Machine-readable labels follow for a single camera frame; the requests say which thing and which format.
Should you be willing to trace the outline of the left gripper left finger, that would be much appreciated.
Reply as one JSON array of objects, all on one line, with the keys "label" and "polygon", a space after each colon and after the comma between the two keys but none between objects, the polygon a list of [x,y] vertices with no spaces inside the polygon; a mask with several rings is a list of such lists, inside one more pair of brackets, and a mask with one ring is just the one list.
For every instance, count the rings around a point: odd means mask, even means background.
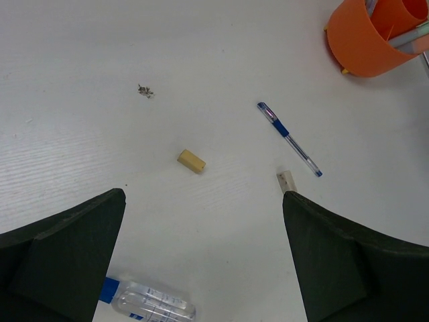
[{"label": "left gripper left finger", "polygon": [[122,189],[1,234],[2,321],[92,321],[121,228]]}]

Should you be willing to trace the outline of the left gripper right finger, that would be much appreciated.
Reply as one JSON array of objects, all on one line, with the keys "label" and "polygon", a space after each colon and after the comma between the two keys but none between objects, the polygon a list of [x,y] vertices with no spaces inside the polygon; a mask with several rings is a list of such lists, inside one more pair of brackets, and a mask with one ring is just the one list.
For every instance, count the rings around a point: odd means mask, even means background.
[{"label": "left gripper right finger", "polygon": [[288,191],[284,223],[308,321],[427,321],[428,247]]}]

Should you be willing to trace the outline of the clear blue glue bottle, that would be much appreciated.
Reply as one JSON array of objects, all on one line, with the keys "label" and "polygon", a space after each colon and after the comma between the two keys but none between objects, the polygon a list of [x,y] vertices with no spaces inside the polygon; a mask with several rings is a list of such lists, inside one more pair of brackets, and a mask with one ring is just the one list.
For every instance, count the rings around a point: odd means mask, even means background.
[{"label": "clear blue glue bottle", "polygon": [[194,305],[142,284],[106,277],[99,300],[137,321],[195,321]]}]

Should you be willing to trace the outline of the white eraser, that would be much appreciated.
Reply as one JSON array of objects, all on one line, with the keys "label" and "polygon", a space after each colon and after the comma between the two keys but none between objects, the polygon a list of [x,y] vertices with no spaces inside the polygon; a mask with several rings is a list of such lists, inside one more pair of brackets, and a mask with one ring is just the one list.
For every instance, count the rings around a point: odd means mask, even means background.
[{"label": "white eraser", "polygon": [[285,194],[288,191],[298,192],[297,186],[294,182],[294,179],[290,170],[279,172],[276,174],[276,177],[278,179],[279,186],[283,194]]}]

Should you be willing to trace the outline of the blue gel pen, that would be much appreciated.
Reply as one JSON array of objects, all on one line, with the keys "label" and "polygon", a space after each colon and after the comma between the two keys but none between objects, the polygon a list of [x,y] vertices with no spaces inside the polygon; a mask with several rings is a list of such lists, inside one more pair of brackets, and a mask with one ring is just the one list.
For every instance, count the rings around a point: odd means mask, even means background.
[{"label": "blue gel pen", "polygon": [[322,171],[314,163],[314,161],[305,153],[297,141],[291,136],[290,132],[286,129],[283,123],[278,119],[277,115],[264,103],[259,102],[257,108],[264,114],[264,116],[269,120],[273,127],[279,132],[279,134],[291,145],[295,152],[301,157],[305,164],[311,169],[311,171],[317,177],[322,176]]}]

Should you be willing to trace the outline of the green highlighter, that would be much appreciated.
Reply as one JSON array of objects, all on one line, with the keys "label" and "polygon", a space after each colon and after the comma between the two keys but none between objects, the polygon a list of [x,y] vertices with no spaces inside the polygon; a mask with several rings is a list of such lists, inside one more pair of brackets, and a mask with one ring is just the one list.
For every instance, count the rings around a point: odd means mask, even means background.
[{"label": "green highlighter", "polygon": [[421,54],[428,50],[428,22],[388,41],[389,45],[406,54]]}]

